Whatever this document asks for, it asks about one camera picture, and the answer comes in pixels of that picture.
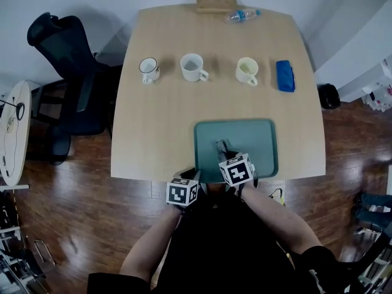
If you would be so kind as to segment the clear plastic water bottle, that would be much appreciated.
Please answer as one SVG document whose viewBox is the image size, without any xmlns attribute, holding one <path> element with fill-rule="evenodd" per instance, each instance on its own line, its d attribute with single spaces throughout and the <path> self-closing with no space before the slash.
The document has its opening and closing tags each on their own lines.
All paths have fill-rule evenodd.
<svg viewBox="0 0 392 294">
<path fill-rule="evenodd" d="M 241 23 L 247 20 L 251 20 L 261 15 L 260 9 L 241 9 L 233 11 L 225 16 L 224 21 L 226 23 Z"/>
</svg>

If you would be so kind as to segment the cluttered equipment shelf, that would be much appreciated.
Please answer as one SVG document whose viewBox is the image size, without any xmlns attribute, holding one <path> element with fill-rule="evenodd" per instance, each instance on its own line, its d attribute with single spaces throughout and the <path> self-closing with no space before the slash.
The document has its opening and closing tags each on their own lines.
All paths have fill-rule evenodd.
<svg viewBox="0 0 392 294">
<path fill-rule="evenodd" d="M 44 277 L 26 244 L 14 199 L 0 191 L 0 294 L 48 294 Z"/>
</svg>

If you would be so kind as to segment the desk lamp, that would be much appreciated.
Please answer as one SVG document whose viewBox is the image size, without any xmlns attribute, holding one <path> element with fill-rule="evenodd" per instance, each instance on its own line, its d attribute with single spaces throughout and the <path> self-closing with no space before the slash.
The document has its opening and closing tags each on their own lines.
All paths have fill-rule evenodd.
<svg viewBox="0 0 392 294">
<path fill-rule="evenodd" d="M 25 104 L 23 102 L 19 102 L 19 103 L 10 103 L 10 102 L 6 102 L 5 100 L 0 99 L 0 102 L 6 104 L 6 105 L 10 105 L 11 107 L 13 107 L 15 109 L 15 115 L 18 121 L 21 121 L 24 113 L 25 113 Z"/>
</svg>

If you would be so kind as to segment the white mug with dark rim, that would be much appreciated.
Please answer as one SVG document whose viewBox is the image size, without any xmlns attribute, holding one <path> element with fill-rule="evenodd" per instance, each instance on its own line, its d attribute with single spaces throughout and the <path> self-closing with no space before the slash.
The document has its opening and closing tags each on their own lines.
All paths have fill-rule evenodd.
<svg viewBox="0 0 392 294">
<path fill-rule="evenodd" d="M 139 71 L 142 74 L 142 81 L 148 85 L 160 77 L 160 69 L 158 62 L 155 58 L 145 58 L 139 64 Z"/>
</svg>

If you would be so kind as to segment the person's right forearm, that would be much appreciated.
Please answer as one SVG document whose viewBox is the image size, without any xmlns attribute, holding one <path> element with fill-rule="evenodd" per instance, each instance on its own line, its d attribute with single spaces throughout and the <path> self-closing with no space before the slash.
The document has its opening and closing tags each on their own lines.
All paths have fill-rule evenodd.
<svg viewBox="0 0 392 294">
<path fill-rule="evenodd" d="M 252 183 L 244 185 L 241 198 L 290 251 L 302 254 L 322 245 L 304 219 L 257 190 Z"/>
</svg>

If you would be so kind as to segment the person's left forearm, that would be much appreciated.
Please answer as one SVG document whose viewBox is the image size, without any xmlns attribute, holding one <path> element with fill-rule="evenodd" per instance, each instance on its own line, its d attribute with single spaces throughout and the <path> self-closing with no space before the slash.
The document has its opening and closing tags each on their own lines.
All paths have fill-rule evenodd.
<svg viewBox="0 0 392 294">
<path fill-rule="evenodd" d="M 177 207 L 168 205 L 157 222 L 133 245 L 119 273 L 138 277 L 150 283 L 180 217 L 181 211 Z"/>
</svg>

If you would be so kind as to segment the silver metal frame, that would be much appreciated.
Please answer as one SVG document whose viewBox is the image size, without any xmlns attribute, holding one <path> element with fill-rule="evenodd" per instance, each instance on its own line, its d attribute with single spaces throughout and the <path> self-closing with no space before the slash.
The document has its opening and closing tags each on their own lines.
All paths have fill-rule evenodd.
<svg viewBox="0 0 392 294">
<path fill-rule="evenodd" d="M 47 243 L 41 239 L 35 239 L 33 243 L 41 260 L 51 266 L 56 266 L 56 262 Z"/>
</svg>

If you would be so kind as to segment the green tray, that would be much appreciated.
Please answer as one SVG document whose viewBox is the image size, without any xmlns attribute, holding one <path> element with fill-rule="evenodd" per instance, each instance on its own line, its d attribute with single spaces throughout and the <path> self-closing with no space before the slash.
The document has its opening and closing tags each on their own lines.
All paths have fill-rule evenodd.
<svg viewBox="0 0 392 294">
<path fill-rule="evenodd" d="M 216 143 L 247 153 L 259 178 L 274 177 L 279 170 L 275 125 L 270 119 L 203 121 L 194 127 L 195 169 L 203 183 L 222 183 Z"/>
</svg>

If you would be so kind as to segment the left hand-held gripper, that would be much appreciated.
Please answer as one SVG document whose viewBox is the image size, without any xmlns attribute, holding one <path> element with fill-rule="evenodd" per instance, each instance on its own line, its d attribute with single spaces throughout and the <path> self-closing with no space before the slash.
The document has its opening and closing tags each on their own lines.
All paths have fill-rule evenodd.
<svg viewBox="0 0 392 294">
<path fill-rule="evenodd" d="M 167 183 L 166 203 L 178 208 L 183 216 L 187 216 L 200 196 L 201 171 L 197 170 L 192 178 L 192 168 L 176 172 Z"/>
</svg>

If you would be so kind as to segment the plain white mug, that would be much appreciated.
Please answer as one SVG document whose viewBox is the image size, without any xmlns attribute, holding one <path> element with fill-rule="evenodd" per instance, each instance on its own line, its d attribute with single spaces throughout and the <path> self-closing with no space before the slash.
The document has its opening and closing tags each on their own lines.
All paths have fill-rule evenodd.
<svg viewBox="0 0 392 294">
<path fill-rule="evenodd" d="M 208 81 L 209 73 L 203 69 L 203 58 L 195 53 L 184 55 L 180 67 L 185 80 L 189 82 Z"/>
</svg>

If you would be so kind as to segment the cream mug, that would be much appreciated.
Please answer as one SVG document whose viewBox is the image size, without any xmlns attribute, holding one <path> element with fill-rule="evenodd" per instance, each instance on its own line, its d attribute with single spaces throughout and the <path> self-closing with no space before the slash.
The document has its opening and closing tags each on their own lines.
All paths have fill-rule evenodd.
<svg viewBox="0 0 392 294">
<path fill-rule="evenodd" d="M 256 75 L 258 73 L 258 64 L 252 58 L 241 58 L 236 66 L 235 77 L 240 83 L 257 86 Z"/>
</svg>

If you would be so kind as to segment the person's black shirt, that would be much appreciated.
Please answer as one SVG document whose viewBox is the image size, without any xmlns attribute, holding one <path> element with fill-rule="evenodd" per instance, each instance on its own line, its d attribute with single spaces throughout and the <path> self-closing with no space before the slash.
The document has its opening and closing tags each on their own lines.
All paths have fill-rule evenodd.
<svg viewBox="0 0 392 294">
<path fill-rule="evenodd" d="M 241 198 L 204 196 L 181 213 L 151 282 L 92 273 L 86 294 L 339 294 L 345 272 L 325 246 L 296 254 Z"/>
</svg>

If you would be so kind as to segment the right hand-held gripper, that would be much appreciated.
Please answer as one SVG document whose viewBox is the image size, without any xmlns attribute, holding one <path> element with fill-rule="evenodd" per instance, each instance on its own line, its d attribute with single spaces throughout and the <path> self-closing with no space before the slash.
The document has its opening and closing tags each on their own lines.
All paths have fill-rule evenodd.
<svg viewBox="0 0 392 294">
<path fill-rule="evenodd" d="M 248 182 L 251 182 L 254 188 L 258 187 L 257 172 L 248 153 L 224 146 L 217 146 L 216 151 L 219 169 L 226 183 L 226 192 L 233 187 L 242 189 Z"/>
</svg>

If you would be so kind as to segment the black trash bin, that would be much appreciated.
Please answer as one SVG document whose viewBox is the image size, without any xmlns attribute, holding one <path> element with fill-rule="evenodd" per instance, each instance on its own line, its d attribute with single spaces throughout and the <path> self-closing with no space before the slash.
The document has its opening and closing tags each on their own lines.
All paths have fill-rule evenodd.
<svg viewBox="0 0 392 294">
<path fill-rule="evenodd" d="M 330 83 L 318 86 L 318 96 L 323 109 L 332 110 L 340 107 L 341 100 L 336 87 Z"/>
</svg>

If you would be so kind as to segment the round white side table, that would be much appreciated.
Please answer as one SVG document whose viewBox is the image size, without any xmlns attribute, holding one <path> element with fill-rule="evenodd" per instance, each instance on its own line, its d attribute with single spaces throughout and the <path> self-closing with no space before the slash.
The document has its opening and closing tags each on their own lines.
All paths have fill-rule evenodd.
<svg viewBox="0 0 392 294">
<path fill-rule="evenodd" d="M 21 121 L 17 120 L 15 109 L 6 104 L 0 117 L 0 177 L 13 188 L 21 179 L 28 145 L 32 103 L 28 82 L 23 80 L 17 83 L 6 102 L 25 104 Z"/>
</svg>

